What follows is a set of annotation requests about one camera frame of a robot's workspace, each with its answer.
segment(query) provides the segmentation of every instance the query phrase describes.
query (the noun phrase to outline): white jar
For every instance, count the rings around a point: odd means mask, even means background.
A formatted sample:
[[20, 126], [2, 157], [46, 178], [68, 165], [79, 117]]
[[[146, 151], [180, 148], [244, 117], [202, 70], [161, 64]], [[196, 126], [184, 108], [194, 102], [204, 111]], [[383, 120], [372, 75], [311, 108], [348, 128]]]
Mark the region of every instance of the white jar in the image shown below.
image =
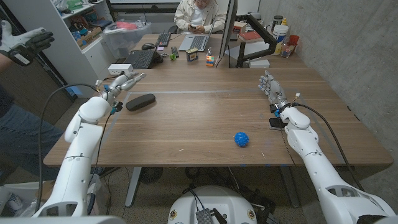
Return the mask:
[[274, 27], [274, 31], [272, 31], [272, 35], [275, 37], [277, 44], [276, 44], [275, 52], [273, 53], [273, 55], [280, 54], [280, 50], [282, 48], [282, 42], [286, 37], [287, 31], [289, 31], [289, 27], [285, 26], [285, 25], [276, 25]]

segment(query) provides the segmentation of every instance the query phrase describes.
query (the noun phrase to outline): white robotic arm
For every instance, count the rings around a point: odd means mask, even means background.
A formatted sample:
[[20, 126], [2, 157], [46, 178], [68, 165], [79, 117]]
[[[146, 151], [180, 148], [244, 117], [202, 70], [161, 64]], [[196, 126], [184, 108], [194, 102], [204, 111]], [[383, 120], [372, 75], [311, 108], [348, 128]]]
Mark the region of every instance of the white robotic arm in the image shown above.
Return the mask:
[[276, 107], [275, 115], [288, 124], [285, 132], [289, 145], [303, 159], [328, 223], [357, 223], [364, 215], [396, 215], [383, 199], [358, 190], [339, 176], [320, 149], [310, 119], [291, 106], [268, 71], [260, 78], [259, 88], [268, 96], [271, 106]]
[[91, 162], [103, 133], [103, 128], [97, 123], [107, 114], [121, 110], [121, 103], [116, 101], [116, 97], [122, 90], [130, 90], [145, 76], [145, 73], [138, 75], [137, 72], [122, 74], [112, 84], [105, 86], [105, 91], [100, 96], [90, 98], [79, 108], [65, 131], [65, 140], [71, 144], [52, 194], [34, 217], [87, 215], [86, 195], [91, 177]]

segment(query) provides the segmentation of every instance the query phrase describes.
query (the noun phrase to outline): rubik's cube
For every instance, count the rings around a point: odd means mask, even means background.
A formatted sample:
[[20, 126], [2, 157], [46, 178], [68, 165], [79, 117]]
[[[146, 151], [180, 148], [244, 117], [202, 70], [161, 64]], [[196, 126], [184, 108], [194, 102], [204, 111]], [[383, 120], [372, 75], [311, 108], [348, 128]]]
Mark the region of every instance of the rubik's cube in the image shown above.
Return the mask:
[[206, 56], [206, 66], [214, 65], [214, 56]]

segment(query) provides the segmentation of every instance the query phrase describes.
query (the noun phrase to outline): jeans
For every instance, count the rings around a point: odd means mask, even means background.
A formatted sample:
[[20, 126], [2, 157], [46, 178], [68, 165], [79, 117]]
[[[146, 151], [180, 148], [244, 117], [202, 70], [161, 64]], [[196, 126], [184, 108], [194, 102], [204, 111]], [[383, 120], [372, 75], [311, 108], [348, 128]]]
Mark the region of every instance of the jeans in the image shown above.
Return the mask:
[[[15, 165], [34, 175], [39, 175], [39, 123], [39, 117], [17, 105], [12, 105], [0, 118], [0, 151], [7, 154]], [[62, 130], [43, 122], [42, 159], [50, 152], [62, 133]], [[43, 179], [55, 180], [58, 171], [58, 168], [43, 164]]]

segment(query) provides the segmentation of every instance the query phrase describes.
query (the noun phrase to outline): glove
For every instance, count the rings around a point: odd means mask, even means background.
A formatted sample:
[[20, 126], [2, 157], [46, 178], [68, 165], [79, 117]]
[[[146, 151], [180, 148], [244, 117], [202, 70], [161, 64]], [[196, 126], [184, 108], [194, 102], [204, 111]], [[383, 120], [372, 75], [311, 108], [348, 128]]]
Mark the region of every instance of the glove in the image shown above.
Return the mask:
[[52, 36], [52, 32], [46, 32], [44, 28], [13, 36], [11, 24], [3, 20], [1, 21], [0, 53], [19, 65], [28, 66], [33, 62], [35, 54], [51, 46], [50, 43], [54, 41]]

